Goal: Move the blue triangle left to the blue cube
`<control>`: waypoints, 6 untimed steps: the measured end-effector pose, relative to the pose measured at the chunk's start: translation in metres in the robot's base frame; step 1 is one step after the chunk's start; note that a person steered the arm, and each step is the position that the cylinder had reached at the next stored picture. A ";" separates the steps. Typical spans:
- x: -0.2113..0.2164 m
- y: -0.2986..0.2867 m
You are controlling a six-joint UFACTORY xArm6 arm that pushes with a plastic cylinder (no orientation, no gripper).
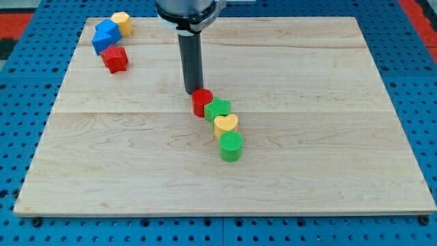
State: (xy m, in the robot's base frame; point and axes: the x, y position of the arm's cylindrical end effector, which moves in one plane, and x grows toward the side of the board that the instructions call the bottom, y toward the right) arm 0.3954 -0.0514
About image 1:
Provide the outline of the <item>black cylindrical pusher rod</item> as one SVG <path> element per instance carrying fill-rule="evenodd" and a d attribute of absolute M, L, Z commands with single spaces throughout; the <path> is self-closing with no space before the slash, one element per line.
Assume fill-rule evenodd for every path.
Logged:
<path fill-rule="evenodd" d="M 184 89 L 187 94 L 203 88 L 203 63 L 201 54 L 201 35 L 178 36 Z"/>

